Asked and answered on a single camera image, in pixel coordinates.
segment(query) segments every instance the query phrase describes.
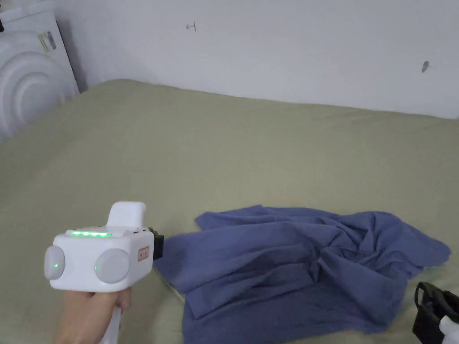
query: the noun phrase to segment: white wall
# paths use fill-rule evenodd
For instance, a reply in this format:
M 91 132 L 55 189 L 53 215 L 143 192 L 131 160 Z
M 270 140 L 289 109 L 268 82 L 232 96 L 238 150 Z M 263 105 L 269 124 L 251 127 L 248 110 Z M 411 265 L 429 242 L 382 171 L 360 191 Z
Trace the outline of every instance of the white wall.
M 61 0 L 57 16 L 82 89 L 133 78 L 459 117 L 457 0 Z

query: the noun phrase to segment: green indicator light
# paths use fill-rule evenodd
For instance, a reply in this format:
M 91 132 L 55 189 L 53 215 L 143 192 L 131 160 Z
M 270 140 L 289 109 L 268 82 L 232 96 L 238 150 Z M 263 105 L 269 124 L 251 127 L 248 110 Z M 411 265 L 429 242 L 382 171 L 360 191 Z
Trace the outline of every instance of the green indicator light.
M 112 233 L 97 233 L 97 232 L 73 232 L 74 237 L 93 237 L 93 238 L 107 238 L 112 236 Z

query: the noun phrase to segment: label sticker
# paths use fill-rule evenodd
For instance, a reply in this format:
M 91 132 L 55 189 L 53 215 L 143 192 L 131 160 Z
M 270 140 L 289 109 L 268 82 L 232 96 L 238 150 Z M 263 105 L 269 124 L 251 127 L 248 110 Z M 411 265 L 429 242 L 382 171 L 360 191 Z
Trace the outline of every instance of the label sticker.
M 43 32 L 38 34 L 38 39 L 40 40 L 41 46 L 45 54 L 48 54 L 51 49 L 56 49 L 56 43 L 54 41 L 51 31 Z
M 142 261 L 144 259 L 147 259 L 149 255 L 150 255 L 150 247 L 149 246 L 144 247 L 139 250 L 138 260 Z

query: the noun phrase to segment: white handheld device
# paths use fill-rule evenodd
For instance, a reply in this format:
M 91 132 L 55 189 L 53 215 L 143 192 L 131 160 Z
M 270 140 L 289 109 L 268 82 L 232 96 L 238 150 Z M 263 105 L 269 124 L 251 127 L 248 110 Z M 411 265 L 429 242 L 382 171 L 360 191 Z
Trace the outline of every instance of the white handheld device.
M 106 226 L 68 230 L 46 250 L 45 277 L 55 289 L 107 293 L 124 290 L 150 273 L 162 256 L 163 236 L 143 227 L 145 204 L 118 202 Z M 102 344 L 118 341 L 115 307 Z

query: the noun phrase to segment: bed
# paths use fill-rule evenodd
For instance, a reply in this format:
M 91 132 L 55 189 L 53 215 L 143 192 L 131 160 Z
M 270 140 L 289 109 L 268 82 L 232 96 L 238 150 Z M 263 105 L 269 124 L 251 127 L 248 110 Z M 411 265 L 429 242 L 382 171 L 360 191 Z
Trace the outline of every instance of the bed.
M 386 333 L 298 343 L 417 343 L 416 283 L 459 293 L 458 146 L 456 120 L 101 84 L 0 145 L 0 341 L 51 342 L 62 304 L 43 276 L 45 249 L 139 200 L 166 237 L 197 230 L 204 211 L 255 204 L 401 217 L 447 243 L 448 263 L 410 282 Z M 133 287 L 120 342 L 181 343 L 182 310 L 153 272 Z

